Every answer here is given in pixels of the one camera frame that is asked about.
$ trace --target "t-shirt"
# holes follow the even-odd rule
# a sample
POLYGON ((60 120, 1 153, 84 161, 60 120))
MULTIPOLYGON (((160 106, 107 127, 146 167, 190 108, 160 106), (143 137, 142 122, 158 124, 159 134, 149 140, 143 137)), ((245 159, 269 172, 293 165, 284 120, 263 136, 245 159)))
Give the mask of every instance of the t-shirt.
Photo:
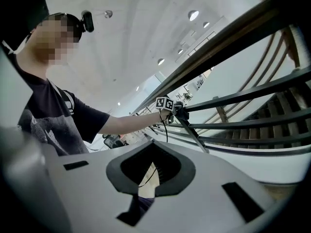
POLYGON ((74 108, 70 113, 65 101, 49 80, 43 80, 23 71, 10 54, 17 72, 33 90, 21 117, 18 128, 31 133, 42 143, 55 147, 58 155, 89 153, 84 142, 91 143, 109 118, 109 114, 95 110, 69 91, 74 108))

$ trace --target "man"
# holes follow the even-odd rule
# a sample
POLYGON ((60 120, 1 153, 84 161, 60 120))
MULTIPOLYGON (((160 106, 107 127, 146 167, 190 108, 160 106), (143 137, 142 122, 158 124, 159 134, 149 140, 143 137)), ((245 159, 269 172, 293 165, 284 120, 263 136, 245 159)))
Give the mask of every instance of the man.
MULTIPOLYGON (((66 59, 79 42, 81 27, 72 15, 51 15, 36 27, 23 50, 11 56, 16 70, 33 90, 18 127, 40 142, 53 145, 58 155, 88 153, 83 140, 91 143, 97 133, 127 134, 160 121, 159 113, 110 116, 90 108, 47 79, 47 69, 66 59)), ((162 118, 169 113, 162 110, 162 118)))

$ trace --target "curved railing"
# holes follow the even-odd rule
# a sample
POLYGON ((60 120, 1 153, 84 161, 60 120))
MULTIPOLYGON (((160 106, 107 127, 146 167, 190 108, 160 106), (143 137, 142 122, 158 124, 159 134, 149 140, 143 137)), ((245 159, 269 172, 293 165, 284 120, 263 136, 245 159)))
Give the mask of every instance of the curved railing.
MULTIPOLYGON (((162 97, 176 88, 182 86, 186 82, 192 80, 194 77, 201 73, 211 69, 220 62, 233 56, 239 51, 251 46, 252 44, 260 41, 261 39, 271 35, 268 46, 262 55, 261 60, 253 70, 250 77, 245 81, 241 88, 234 94, 224 96, 221 98, 209 100, 199 104, 194 104, 185 107, 185 111, 194 112, 210 108, 223 107, 228 108, 226 112, 233 111, 234 108, 241 102, 246 102, 243 106, 232 112, 228 118, 234 116, 241 109, 243 109, 250 101, 287 90, 289 87, 295 86, 300 83, 304 83, 311 79, 311 67, 304 69, 298 69, 297 71, 289 74, 285 77, 272 81, 272 78, 279 70, 286 55, 290 53, 290 57, 294 59, 295 66, 297 67, 297 56, 293 51, 292 44, 294 42, 291 39, 286 39, 286 30, 290 21, 282 17, 275 0, 265 0, 258 6, 254 7, 240 18, 232 22, 225 29, 219 32, 210 41, 205 43, 195 54, 187 59, 174 73, 172 73, 137 109, 135 112, 141 111, 143 108, 153 103, 156 97, 162 97), (263 60, 266 58, 267 52, 269 51, 272 41, 275 37, 276 31, 282 31, 281 38, 276 47, 276 51, 272 55, 269 63, 261 73, 259 78, 255 81, 253 86, 245 90, 245 87, 249 84, 250 80, 254 77, 259 67, 262 65, 263 60), (281 44, 285 40, 286 49, 282 54, 281 59, 272 71, 270 76, 267 78, 264 84, 258 85, 263 77, 266 75, 272 62, 275 60, 276 55, 280 49, 281 44)), ((261 128, 275 125, 282 125, 285 123, 297 122, 311 117, 311 109, 305 108, 300 111, 295 111, 286 115, 273 116, 270 118, 262 118, 250 121, 241 122, 228 122, 228 123, 215 123, 217 120, 213 120, 210 123, 203 124, 190 124, 188 121, 179 120, 179 124, 171 124, 170 128, 183 128, 186 133, 180 133, 168 130, 170 138, 199 146, 201 150, 209 152, 209 149, 234 153, 234 154, 247 154, 254 156, 284 156, 284 155, 295 155, 310 152, 310 145, 288 148, 288 149, 274 149, 274 150, 248 150, 234 147, 218 146, 216 144, 233 144, 236 146, 267 146, 277 144, 289 144, 311 139, 311 131, 306 133, 299 133, 296 135, 289 135, 283 137, 266 138, 266 139, 227 139, 218 137, 206 137, 199 136, 196 130, 230 130, 230 129, 250 129, 250 128, 261 128)), ((151 127, 151 129, 157 134, 164 134, 163 128, 151 127)))

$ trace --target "short sleeve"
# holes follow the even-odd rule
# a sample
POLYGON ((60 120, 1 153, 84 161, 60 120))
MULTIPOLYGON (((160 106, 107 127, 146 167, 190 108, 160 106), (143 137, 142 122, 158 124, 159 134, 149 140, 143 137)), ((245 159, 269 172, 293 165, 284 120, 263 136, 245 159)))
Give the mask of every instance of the short sleeve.
POLYGON ((69 91, 66 92, 73 98, 74 109, 72 117, 82 139, 92 143, 98 131, 107 122, 109 114, 87 106, 76 98, 73 93, 69 91))

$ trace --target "backpack strap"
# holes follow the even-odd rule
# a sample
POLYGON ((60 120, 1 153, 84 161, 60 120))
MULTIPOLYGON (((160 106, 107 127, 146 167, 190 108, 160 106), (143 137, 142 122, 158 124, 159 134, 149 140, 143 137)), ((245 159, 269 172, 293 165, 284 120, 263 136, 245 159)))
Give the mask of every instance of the backpack strap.
POLYGON ((60 95, 64 100, 67 108, 69 109, 70 114, 73 115, 74 101, 72 96, 68 92, 58 88, 52 81, 49 80, 49 82, 53 86, 54 90, 58 93, 58 95, 60 95))

